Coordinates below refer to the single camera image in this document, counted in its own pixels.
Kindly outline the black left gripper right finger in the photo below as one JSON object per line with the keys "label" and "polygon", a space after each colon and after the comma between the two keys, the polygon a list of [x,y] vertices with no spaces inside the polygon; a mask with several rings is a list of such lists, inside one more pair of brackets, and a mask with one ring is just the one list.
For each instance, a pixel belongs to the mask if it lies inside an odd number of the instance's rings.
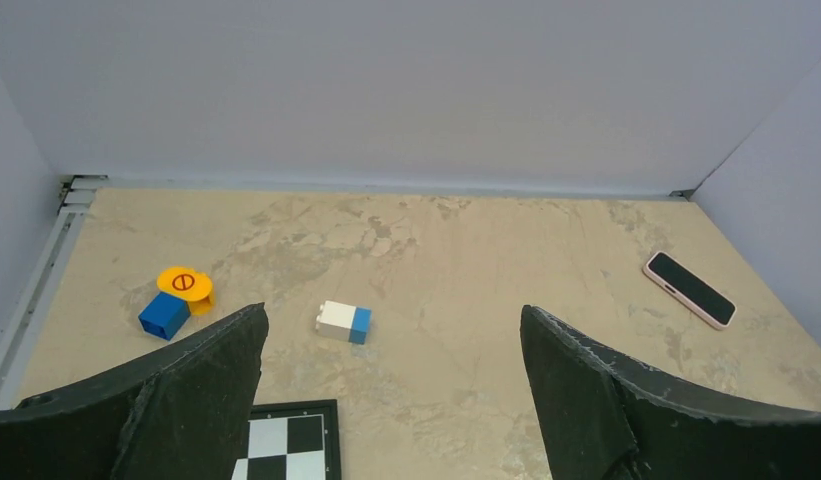
{"label": "black left gripper right finger", "polygon": [[556,479],[821,479],[821,412],[688,382],[531,305],[520,340]]}

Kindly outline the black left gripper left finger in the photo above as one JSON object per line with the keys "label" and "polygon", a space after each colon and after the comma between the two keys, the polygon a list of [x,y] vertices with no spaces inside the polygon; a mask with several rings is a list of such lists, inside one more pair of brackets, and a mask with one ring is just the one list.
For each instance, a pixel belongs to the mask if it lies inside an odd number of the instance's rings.
{"label": "black left gripper left finger", "polygon": [[269,332],[262,304],[0,410],[0,479],[227,479]]}

